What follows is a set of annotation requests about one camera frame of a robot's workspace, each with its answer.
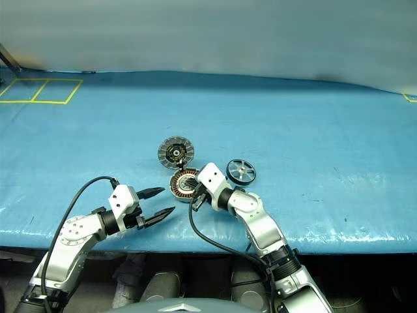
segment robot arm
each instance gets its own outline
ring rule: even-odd
[[[40,288],[46,254],[15,312],[44,312],[46,297],[55,312],[62,311],[77,287],[88,252],[97,242],[134,226],[138,229],[152,226],[174,210],[173,207],[161,210],[148,219],[141,216],[139,199],[149,198],[161,191],[163,188],[135,192],[130,186],[117,185],[109,198],[111,210],[101,207],[89,215],[69,218],[61,228],[49,260],[45,280],[48,295],[42,295]]]
[[[278,312],[333,312],[307,269],[298,262],[278,225],[263,209],[258,195],[233,190],[214,163],[208,163],[199,172],[197,181],[209,193],[213,209],[227,210],[245,225],[257,256],[267,264],[276,291],[283,299]]]

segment circular component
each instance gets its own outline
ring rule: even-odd
[[[194,157],[192,143],[184,137],[173,136],[166,139],[158,149],[158,158],[166,168],[187,165]]]
[[[248,186],[256,178],[255,168],[245,160],[234,159],[226,167],[228,178],[236,185]]]
[[[193,196],[194,188],[187,184],[187,180],[197,177],[198,171],[195,168],[185,168],[176,171],[169,181],[169,189],[173,195],[181,201],[190,201]]]

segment gray wall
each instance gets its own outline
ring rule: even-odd
[[[417,94],[414,0],[0,0],[0,42],[48,70],[183,70]]]

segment blue table surface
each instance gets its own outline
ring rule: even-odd
[[[6,69],[1,76],[10,83]],[[178,135],[194,145],[190,166],[243,158],[257,170],[247,190],[262,197],[301,253],[417,252],[417,104],[343,83],[178,72],[69,74],[82,78],[67,105],[0,104],[0,245],[46,248],[75,192],[112,175],[137,190],[168,186],[157,149]],[[42,98],[65,84],[45,88]],[[33,92],[18,84],[22,97]],[[71,216],[109,207],[108,183],[93,185]],[[145,216],[175,205],[146,230],[109,236],[97,250],[213,252],[169,191]],[[208,204],[203,233],[244,250],[238,220]]]

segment yellow tape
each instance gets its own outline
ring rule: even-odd
[[[408,102],[413,102],[413,103],[416,103],[417,102],[417,99],[413,99],[413,98],[410,98],[408,95],[406,95],[405,93],[403,93],[403,96],[404,96],[404,98],[408,101]]]
[[[71,98],[75,95],[81,84],[84,80],[78,80],[75,78],[16,78],[13,82],[10,83],[1,93],[0,98],[3,96],[16,82],[18,81],[34,81],[34,82],[41,82],[45,81],[33,97],[30,100],[0,100],[0,103],[37,103],[37,104],[67,104],[70,102]],[[36,100],[37,96],[42,92],[42,90],[46,87],[49,82],[78,82],[77,86],[71,91],[68,98],[65,101],[52,101],[52,100]]]

